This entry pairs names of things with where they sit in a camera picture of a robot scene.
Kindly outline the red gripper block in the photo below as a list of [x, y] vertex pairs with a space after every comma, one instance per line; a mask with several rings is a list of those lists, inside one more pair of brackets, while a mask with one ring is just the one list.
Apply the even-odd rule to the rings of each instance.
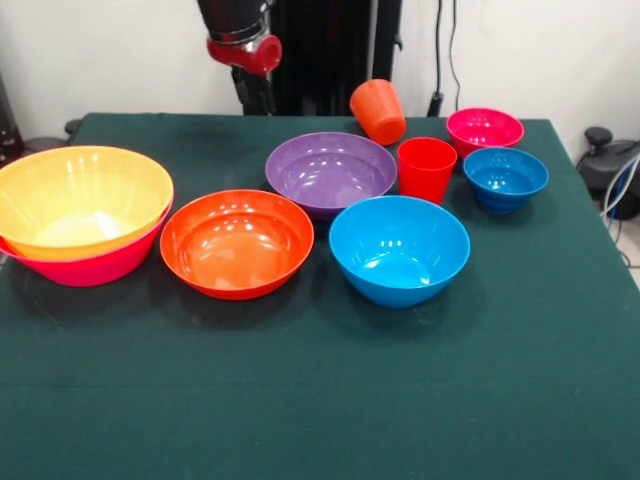
[[231, 76], [244, 113], [257, 113], [258, 108], [262, 115], [275, 113], [272, 83], [266, 75], [279, 66], [282, 58], [278, 37], [262, 34], [240, 44], [208, 39], [207, 50], [213, 60], [233, 66]]

